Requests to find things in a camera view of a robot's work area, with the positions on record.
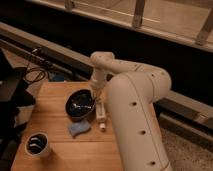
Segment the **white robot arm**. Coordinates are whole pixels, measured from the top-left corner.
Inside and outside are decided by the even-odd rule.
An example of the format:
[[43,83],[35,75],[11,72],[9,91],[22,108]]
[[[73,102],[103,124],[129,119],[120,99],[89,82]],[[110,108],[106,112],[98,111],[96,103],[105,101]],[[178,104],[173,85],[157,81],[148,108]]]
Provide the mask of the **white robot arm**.
[[106,91],[124,171],[173,171],[163,145],[153,103],[166,97],[171,77],[160,67],[94,52],[91,88]]

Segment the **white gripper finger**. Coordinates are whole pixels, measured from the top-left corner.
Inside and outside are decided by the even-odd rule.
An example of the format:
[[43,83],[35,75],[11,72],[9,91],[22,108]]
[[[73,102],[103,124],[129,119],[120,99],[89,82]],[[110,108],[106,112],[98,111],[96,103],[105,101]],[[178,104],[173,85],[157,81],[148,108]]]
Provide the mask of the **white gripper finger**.
[[96,101],[96,119],[98,121],[104,121],[106,119],[104,103],[101,99]]

